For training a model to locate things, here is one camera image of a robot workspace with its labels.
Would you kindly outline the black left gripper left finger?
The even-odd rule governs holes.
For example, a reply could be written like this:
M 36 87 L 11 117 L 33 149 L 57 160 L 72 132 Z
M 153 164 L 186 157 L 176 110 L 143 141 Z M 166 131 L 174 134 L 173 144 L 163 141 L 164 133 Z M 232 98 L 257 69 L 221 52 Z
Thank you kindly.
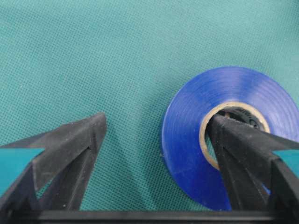
M 78 210 L 106 132 L 99 112 L 1 146 L 1 223 L 15 211 Z

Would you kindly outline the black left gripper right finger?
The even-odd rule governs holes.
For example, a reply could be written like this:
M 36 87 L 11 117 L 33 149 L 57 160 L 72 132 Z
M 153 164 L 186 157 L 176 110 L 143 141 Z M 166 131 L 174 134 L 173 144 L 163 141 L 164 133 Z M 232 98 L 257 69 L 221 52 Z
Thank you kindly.
M 209 136 L 231 205 L 229 218 L 298 223 L 299 178 L 282 158 L 297 152 L 298 142 L 220 114 L 210 119 Z

